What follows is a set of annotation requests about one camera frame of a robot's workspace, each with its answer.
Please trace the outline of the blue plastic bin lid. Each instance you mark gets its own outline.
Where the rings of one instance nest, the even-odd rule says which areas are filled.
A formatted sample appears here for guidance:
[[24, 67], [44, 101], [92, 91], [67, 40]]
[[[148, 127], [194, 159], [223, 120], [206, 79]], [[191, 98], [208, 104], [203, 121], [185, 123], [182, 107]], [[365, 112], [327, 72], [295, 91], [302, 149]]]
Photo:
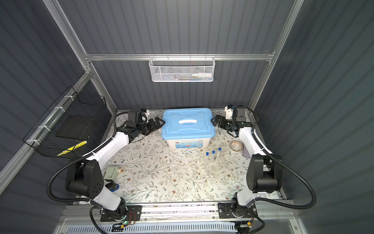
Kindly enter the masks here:
[[163, 113], [161, 135], [165, 140], [212, 138], [216, 134], [209, 108], [169, 109]]

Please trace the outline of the blue capped test tube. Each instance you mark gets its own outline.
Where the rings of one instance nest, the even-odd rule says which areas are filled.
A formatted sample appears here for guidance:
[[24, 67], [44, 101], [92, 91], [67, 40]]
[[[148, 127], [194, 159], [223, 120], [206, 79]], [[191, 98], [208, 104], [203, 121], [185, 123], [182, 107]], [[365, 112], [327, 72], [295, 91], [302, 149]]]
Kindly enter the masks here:
[[206, 155], [205, 155], [204, 170], [205, 170], [205, 172], [207, 174], [210, 173], [210, 168], [209, 168], [209, 152], [206, 152]]
[[217, 152], [213, 150], [211, 152], [210, 164], [213, 165], [217, 160]]

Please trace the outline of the white plastic storage bin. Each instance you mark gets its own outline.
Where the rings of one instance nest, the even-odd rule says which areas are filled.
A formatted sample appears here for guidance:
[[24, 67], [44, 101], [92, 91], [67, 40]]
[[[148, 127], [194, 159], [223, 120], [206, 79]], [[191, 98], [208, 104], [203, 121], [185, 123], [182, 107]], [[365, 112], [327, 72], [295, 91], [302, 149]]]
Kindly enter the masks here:
[[168, 139], [166, 140], [171, 149], [206, 148], [210, 144], [211, 137], [193, 139]]

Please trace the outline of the clear test tube rack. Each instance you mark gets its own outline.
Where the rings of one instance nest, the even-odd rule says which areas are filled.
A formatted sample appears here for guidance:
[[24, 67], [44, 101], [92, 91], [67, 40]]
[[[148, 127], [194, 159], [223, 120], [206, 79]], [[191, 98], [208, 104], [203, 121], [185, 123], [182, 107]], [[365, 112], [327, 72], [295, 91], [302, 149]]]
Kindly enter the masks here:
[[209, 152], [209, 168], [210, 168], [210, 173], [208, 174], [209, 176], [219, 174], [222, 171], [228, 169], [228, 163], [224, 159], [223, 149], [219, 147], [215, 151], [217, 152], [217, 160], [213, 165], [210, 164], [212, 151]]

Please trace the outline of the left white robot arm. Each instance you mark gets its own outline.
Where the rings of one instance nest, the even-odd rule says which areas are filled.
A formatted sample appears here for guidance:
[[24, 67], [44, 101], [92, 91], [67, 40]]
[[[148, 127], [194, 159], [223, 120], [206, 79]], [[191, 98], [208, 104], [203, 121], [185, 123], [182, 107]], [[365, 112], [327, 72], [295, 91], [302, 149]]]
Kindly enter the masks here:
[[110, 211], [117, 210], [123, 201], [105, 187], [102, 167], [139, 135], [147, 136], [165, 124], [161, 118], [150, 119], [147, 109], [130, 110], [124, 114], [128, 119], [120, 126], [114, 122], [111, 137], [67, 168], [66, 190]]

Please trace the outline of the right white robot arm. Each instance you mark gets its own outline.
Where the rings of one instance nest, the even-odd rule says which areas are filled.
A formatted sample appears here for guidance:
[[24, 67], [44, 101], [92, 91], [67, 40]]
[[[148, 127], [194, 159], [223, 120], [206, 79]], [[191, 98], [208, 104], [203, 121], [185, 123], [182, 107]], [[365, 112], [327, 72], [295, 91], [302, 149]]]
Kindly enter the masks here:
[[235, 133], [250, 155], [246, 173], [246, 185], [231, 200], [231, 210], [236, 217], [245, 216], [245, 209], [256, 199], [281, 188], [282, 167], [270, 158], [272, 152], [259, 139], [255, 123], [248, 122], [245, 106], [228, 105], [226, 115], [216, 115], [211, 119], [213, 126], [227, 133]]

